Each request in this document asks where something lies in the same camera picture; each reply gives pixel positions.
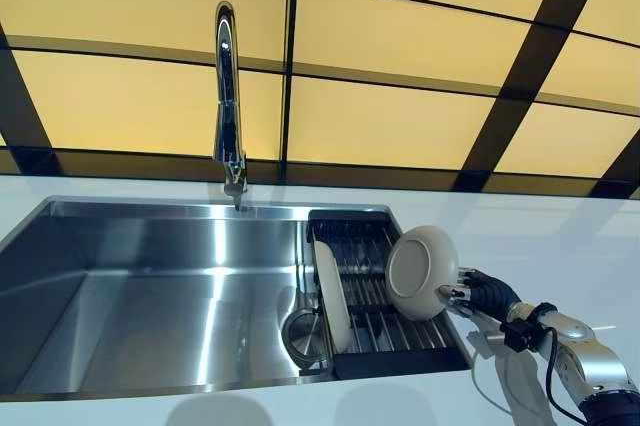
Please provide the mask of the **right robot hand black glove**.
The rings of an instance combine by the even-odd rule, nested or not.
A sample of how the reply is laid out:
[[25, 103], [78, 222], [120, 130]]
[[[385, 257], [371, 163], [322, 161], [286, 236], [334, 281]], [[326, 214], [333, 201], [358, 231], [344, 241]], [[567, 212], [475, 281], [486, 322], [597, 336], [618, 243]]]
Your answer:
[[508, 284], [469, 268], [459, 270], [457, 282], [443, 284], [437, 292], [450, 308], [462, 315], [482, 313], [499, 322], [505, 322], [511, 307], [520, 302]]

